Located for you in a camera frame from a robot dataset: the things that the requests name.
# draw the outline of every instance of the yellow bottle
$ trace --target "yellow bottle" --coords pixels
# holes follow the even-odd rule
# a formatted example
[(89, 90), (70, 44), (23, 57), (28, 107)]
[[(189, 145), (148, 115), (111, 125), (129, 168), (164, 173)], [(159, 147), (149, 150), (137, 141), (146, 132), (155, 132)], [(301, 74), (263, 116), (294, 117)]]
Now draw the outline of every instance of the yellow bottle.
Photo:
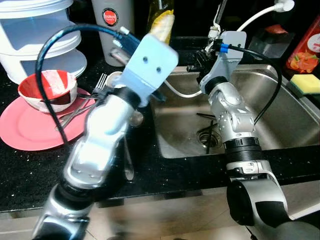
[(171, 29), (175, 21), (174, 0), (149, 0), (149, 33), (169, 44)]

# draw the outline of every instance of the sink basin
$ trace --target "sink basin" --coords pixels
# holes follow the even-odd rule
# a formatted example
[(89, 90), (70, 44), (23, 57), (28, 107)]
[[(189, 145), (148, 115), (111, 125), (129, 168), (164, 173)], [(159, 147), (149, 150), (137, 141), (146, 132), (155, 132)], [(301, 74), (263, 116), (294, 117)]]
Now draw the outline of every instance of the sink basin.
[[(178, 91), (192, 94), (199, 90), (197, 76), (194, 72), (173, 72), (167, 80)], [(239, 65), (233, 72), (231, 82), (254, 116), (273, 94), (276, 76), (275, 70), (264, 64)], [(307, 98), (296, 99), (287, 90), (288, 81), (285, 78), (282, 81), (278, 96), (255, 126), (261, 148), (318, 145), (320, 111)], [(224, 153), (215, 119), (197, 115), (211, 114), (207, 95), (182, 98), (164, 84), (159, 91), (166, 96), (166, 101), (152, 100), (151, 107), (163, 157), (174, 159)]]

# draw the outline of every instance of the white container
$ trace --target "white container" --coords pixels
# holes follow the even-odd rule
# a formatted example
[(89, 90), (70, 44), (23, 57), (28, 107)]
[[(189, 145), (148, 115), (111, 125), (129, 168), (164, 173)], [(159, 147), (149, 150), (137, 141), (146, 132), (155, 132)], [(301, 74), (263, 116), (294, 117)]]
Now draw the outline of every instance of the white container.
[[(0, 2), (0, 62), (11, 81), (19, 84), (35, 72), (44, 43), (59, 30), (74, 25), (64, 8), (72, 0), (6, 0)], [(17, 18), (14, 13), (20, 12)], [(45, 55), (43, 70), (64, 70), (78, 77), (87, 66), (86, 57), (76, 50), (79, 31), (59, 39)]]
[(66, 9), (73, 0), (0, 0), (1, 19), (19, 19), (46, 15)]
[[(0, 20), (0, 53), (21, 56), (21, 60), (36, 60), (44, 43), (60, 29), (74, 25), (66, 11), (45, 16)], [(79, 31), (59, 39), (48, 51), (52, 58), (74, 49), (81, 42)]]
[[(20, 56), (0, 54), (0, 62), (11, 81), (20, 84), (26, 77), (35, 73), (36, 60), (21, 60)], [(73, 49), (65, 54), (46, 58), (42, 70), (64, 70), (75, 77), (80, 76), (87, 66), (82, 52)]]

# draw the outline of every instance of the drain strainer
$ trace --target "drain strainer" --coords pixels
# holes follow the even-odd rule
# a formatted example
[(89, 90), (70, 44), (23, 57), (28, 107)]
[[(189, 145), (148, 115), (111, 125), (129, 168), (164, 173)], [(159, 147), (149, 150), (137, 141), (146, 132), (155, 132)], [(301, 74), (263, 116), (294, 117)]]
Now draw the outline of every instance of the drain strainer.
[(209, 143), (210, 143), (209, 147), (212, 149), (218, 149), (222, 145), (220, 135), (214, 130), (211, 132), (211, 134), (208, 129), (203, 129), (198, 131), (197, 140), (201, 144), (201, 146), (204, 148), (208, 148)]

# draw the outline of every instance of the yellow sponge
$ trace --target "yellow sponge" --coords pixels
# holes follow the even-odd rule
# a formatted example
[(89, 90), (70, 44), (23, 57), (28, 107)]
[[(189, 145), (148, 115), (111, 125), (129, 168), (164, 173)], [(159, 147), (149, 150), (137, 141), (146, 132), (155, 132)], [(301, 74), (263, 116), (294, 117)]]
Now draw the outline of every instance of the yellow sponge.
[(320, 80), (313, 74), (295, 74), (290, 83), (303, 95), (320, 94)]

